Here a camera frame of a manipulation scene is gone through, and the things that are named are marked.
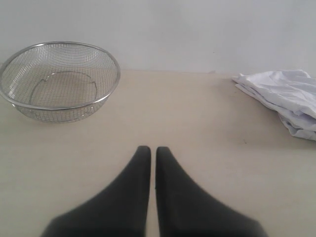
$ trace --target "beige table surface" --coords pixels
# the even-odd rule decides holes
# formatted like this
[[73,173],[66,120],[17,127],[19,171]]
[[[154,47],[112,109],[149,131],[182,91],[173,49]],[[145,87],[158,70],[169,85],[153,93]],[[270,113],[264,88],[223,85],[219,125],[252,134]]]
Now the beige table surface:
[[[39,236],[107,186],[138,145],[169,146],[198,184],[270,237],[316,236],[316,143],[291,137],[229,75],[124,71],[105,105],[74,123],[28,119],[3,99],[0,111],[1,237]],[[154,181],[152,172],[150,237]]]

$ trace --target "metal mesh basket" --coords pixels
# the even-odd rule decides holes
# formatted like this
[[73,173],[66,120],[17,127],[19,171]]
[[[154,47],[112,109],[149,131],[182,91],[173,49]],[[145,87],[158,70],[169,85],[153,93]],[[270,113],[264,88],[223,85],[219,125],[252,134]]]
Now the metal mesh basket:
[[119,65],[107,51],[84,43],[47,42],[4,63],[0,94],[30,118],[72,122],[96,112],[119,78]]

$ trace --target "white cloth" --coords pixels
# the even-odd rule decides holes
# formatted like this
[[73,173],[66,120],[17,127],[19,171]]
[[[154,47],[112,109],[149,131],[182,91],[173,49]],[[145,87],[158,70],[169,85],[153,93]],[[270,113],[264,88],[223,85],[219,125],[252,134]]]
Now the white cloth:
[[302,70],[234,77],[236,87],[279,113],[294,137],[316,141],[316,79]]

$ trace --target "black object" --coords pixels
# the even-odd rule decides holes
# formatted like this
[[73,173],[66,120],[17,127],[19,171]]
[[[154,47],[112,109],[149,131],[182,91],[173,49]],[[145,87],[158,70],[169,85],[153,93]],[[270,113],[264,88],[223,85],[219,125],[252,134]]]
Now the black object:
[[156,196],[161,237],[267,237],[257,221],[200,188],[168,147],[157,149]]
[[150,148],[138,147],[126,168],[106,189],[54,219],[42,237],[145,236],[150,173]]

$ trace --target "basket rim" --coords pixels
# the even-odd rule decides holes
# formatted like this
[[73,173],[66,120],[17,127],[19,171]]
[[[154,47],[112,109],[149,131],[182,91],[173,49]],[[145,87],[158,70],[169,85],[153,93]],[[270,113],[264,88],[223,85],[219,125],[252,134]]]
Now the basket rim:
[[[49,44],[76,44],[76,45],[81,45],[81,46],[86,46],[86,47],[91,47],[97,50],[100,50],[106,54],[108,54],[108,56],[113,60],[115,66],[118,69],[118,74],[117,77],[115,79],[115,82],[113,84],[113,87],[111,88],[111,90],[102,98],[97,99],[95,101],[92,102],[88,102],[88,103],[83,103],[83,104],[79,104],[76,106],[65,106],[65,107],[43,107],[43,106],[33,106],[33,105],[29,105],[29,104],[25,104],[25,103],[21,103],[19,101],[16,101],[10,97],[8,97],[3,91],[2,91],[2,85],[1,85],[1,81],[2,81],[2,75],[5,71],[5,69],[7,68],[7,66],[9,66],[9,64],[18,56],[20,56],[21,54],[25,53],[26,51],[35,48],[35,47],[40,47],[43,45],[49,45]],[[9,57],[9,59],[7,59],[2,67],[0,68],[0,95],[8,102],[10,102],[11,104],[13,104],[14,106],[19,106],[19,107],[23,107],[23,108],[27,108],[27,109],[36,109],[36,110],[51,110],[51,111],[56,111],[56,110],[71,110],[71,109],[77,109],[77,108],[82,108],[85,106],[89,106],[89,105],[93,105],[95,103],[101,102],[103,100],[106,100],[111,94],[112,92],[116,89],[118,83],[119,83],[119,79],[120,79],[120,67],[119,64],[117,62],[117,60],[115,59],[115,57],[110,54],[108,51],[106,51],[105,49],[102,49],[100,47],[91,45],[91,44],[87,44],[87,43],[81,43],[81,42],[73,42],[73,41],[50,41],[50,42],[44,42],[44,43],[37,43],[37,44],[33,44],[31,46],[28,46],[26,48],[23,48],[22,50],[16,52],[15,54],[13,54],[11,57]]]

